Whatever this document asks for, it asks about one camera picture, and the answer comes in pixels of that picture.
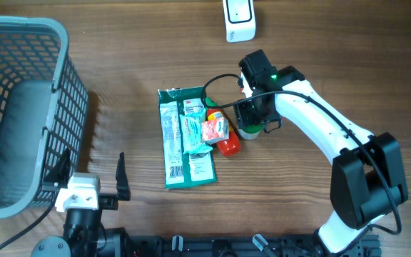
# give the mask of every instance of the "wooden table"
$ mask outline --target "wooden table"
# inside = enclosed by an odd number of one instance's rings
[[[172,4],[4,6],[1,15],[48,16],[69,32],[69,54],[88,89],[90,109],[80,171],[115,191],[118,153],[126,154],[133,198],[105,211],[107,228],[130,235],[252,236],[312,233],[332,212],[330,164],[292,123],[243,142],[226,159],[215,152],[218,182],[167,191],[157,89],[201,86],[263,49],[278,68],[294,65],[350,120],[400,142],[410,200],[399,207],[404,230],[382,237],[384,256],[411,256],[411,1],[324,3],[257,1],[252,41],[225,40],[220,1]],[[218,103],[241,99],[232,79],[208,92]],[[232,109],[227,110],[233,116]],[[0,220],[0,243],[43,209]],[[62,234],[52,211],[0,252],[27,256],[47,235]],[[381,222],[394,227],[392,215]]]

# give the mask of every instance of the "green lid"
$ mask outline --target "green lid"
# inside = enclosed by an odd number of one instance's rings
[[[249,125],[243,128],[242,130],[246,133],[258,133],[259,131],[263,130],[263,125]]]
[[[210,97],[206,97],[206,98],[205,98],[205,103],[206,103],[208,106],[217,106],[217,103],[214,102],[214,101],[212,101],[212,99],[210,99]]]

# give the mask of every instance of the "basket bottom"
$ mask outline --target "basket bottom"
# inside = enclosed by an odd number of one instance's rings
[[[46,125],[52,81],[21,81],[9,95],[0,128],[0,206],[28,191]]]

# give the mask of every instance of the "barcode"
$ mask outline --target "barcode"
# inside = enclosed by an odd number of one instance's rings
[[[171,170],[169,171],[169,178],[179,178],[179,177],[183,177],[182,166],[171,167]]]

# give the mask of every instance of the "gray plastic basket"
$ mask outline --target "gray plastic basket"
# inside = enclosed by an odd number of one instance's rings
[[[0,218],[47,206],[40,188],[63,150],[76,170],[88,94],[52,19],[0,16]]]

